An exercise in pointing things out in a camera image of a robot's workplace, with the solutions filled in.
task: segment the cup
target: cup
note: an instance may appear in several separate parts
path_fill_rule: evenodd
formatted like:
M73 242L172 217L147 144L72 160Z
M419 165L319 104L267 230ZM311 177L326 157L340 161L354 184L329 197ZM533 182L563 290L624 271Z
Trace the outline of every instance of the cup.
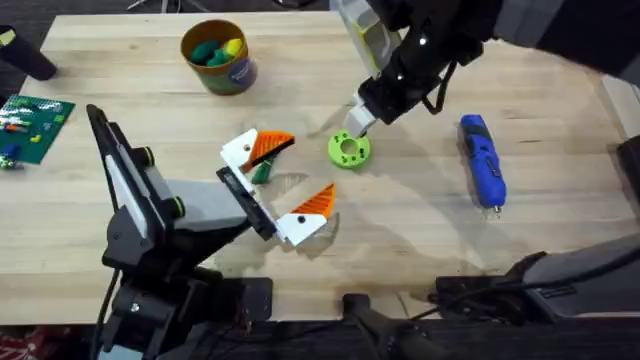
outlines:
M199 44L215 40L222 45L231 39L242 40L242 48L231 61L219 66L203 66L191 61L191 53ZM249 59L247 39L242 30L229 21L207 20L195 25L182 37L180 52L202 84L215 94L239 94L255 81L256 70Z

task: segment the blue screwdriver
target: blue screwdriver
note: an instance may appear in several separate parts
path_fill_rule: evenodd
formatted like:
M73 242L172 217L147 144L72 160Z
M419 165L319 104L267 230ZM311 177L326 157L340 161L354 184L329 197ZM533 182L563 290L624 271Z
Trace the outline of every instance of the blue screwdriver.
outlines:
M469 168L478 194L478 201L485 209L502 212L507 198L507 185L500 171L500 159L493 146L487 125L480 115L465 115L460 121L464 142L469 156Z

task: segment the wire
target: wire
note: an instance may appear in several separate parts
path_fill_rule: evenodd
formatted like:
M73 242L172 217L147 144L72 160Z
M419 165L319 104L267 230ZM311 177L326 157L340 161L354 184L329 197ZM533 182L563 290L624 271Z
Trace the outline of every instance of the wire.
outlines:
M207 9L206 6L202 5L199 1L197 0L191 0L189 1L191 3L191 5L195 6L198 10L205 12L205 13L210 13L211 10Z
M317 2L318 0L299 0L299 1L292 1L292 0L271 0L271 2L273 2L274 4L288 9L288 10L299 10L302 8L305 8L315 2Z
M409 309L407 308L407 304L402 299L402 295L400 295L400 293L396 293L396 298L398 299L398 302L402 307L402 312L404 312L404 316L409 317Z
M585 272L579 273L579 274L575 274L575 275L570 275L567 276L565 278L561 278L561 279L557 279L557 280L550 280L550 281L539 281L539 282L532 282L532 283L528 283L528 284L522 284L522 283L518 283L518 284L498 284L495 286L491 286L491 287L487 287L484 289L479 289L479 290L474 290L474 291L470 291L461 295L458 295L456 297L454 297L453 299L445 302L442 305L436 306L435 308L422 312L418 315L415 315L413 317L411 317L410 320L412 321L416 321L416 320L420 320L424 317L427 317L429 315L435 314L437 312L439 312L441 309L444 308L450 308L454 305L456 305L457 303L459 303L460 301L466 300L468 298L474 297L474 296L478 296L478 295L485 295L488 293L492 293L492 292L513 292L513 291L525 291L525 290L531 290L531 289L540 289L540 288L557 288L557 287L562 287L562 286L567 286L570 284L575 284L575 283L580 283L580 282L584 282L587 280L591 280L597 277L600 277L602 275L605 275L607 273L610 273L612 271L616 271L620 268L623 268L633 262L635 262L636 260L638 260L638 258L640 258L640 247L636 248L635 250L632 250L630 252L628 252L625 255L622 255L606 264L597 266L591 270L587 270Z
M222 340L224 341L228 341L228 342L232 342L232 343L236 343L236 344L266 344L266 343L280 343L280 342L287 342L287 341L292 341L295 339L299 339L302 337L305 337L307 335L311 335L311 334L315 334L315 333L319 333L322 331L326 331L329 330L331 328L337 327L339 325L342 325L344 323L344 320L340 320L340 321L335 321L335 322L331 322L329 324L326 325L320 325L320 326L316 326L307 330L303 330L299 333L296 334L292 334L286 337L282 337L282 338L267 338L267 339L258 339L258 340L252 340L252 339L236 339L236 338L227 338L227 337L221 337Z
M100 336L102 335L102 328L104 327L104 318L107 314L107 308L109 307L109 301L113 296L113 290L116 287L116 283L118 282L118 278L120 277L120 270L113 270L113 274L111 275L111 282L107 287L107 291L104 294L104 299L102 300L102 305L100 306L100 312L98 312L98 320L96 321L96 326L93 329L93 336L91 337L91 348L89 353L89 360L94 360L98 358L98 342L100 341Z
M431 115L438 114L439 112L442 111L442 108L444 108L444 101L447 96L447 88L449 87L449 81L451 81L451 78L453 77L453 73L456 72L457 67L458 67L457 62L452 61L451 63L449 63L447 72L444 74L444 77L442 78L442 82L440 83L440 87L438 89L438 98L436 99L435 106L431 104L431 102L429 101L429 98L427 98L427 94L424 94L424 96L422 97L422 103L427 108L427 110L429 110Z

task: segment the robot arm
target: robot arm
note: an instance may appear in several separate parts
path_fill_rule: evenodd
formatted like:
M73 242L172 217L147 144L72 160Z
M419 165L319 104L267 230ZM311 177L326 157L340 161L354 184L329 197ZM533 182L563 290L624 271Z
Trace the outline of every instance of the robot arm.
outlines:
M391 124L418 103L440 112L456 67L480 57L483 44L496 38L640 85L637 0L367 1L390 31L409 31L388 65L354 96L345 127L355 137L377 119ZM432 104L427 95L436 88Z

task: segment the green small piece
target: green small piece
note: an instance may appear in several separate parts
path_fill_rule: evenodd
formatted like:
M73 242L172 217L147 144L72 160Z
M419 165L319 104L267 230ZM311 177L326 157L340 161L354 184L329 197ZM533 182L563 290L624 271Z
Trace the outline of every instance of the green small piece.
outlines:
M342 146L350 141L354 143L355 152L345 153ZM371 155L371 144L366 136L354 139L346 130L340 130L329 139L327 150L334 164L341 168L353 169L367 161Z
M269 182L269 174L271 174L271 168L273 167L273 161L276 156L278 156L278 154L273 154L260 164L260 167L258 167L258 170L256 170L256 173L251 178L253 185L263 185Z
M207 66L220 66L233 59L233 56L226 54L222 49L216 50L215 56L207 62Z
M0 169L14 169L17 166L17 163L13 160L7 159L4 156L0 156Z
M215 51L220 48L220 44L218 44L215 40L205 41L193 49L191 52L191 62L204 65L207 63L207 59L214 56Z

